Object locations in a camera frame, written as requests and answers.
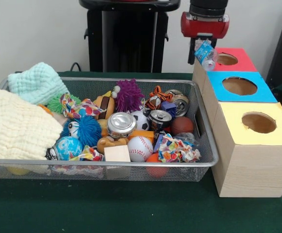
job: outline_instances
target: baseball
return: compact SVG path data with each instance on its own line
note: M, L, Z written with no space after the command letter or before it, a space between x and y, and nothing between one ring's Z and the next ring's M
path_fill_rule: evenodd
M129 155L132 162L145 162L153 152L151 142L145 137L134 137L128 142Z

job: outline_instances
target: plastic bottle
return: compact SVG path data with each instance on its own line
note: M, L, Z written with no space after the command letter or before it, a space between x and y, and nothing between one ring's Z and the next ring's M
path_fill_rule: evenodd
M196 40L195 57L206 71L212 71L217 61L217 51L212 47L209 40Z

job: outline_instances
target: soccer ball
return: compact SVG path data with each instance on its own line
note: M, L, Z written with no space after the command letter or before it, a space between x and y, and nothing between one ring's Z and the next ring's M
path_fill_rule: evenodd
M135 111L131 115L136 119L137 130L149 130L149 122L143 111Z

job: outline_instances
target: stacked boxes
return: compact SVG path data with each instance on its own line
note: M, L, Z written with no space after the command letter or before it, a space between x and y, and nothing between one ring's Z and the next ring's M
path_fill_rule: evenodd
M212 168L220 197L282 195L282 106L243 49L216 49L216 69L196 60L199 85L219 162Z

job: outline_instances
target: blue-topped box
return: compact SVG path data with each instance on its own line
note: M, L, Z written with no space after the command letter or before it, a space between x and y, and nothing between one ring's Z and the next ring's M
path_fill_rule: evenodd
M259 72L209 71L207 77L202 98L211 126L219 101L277 103Z
M218 101L277 103L259 72L208 72Z

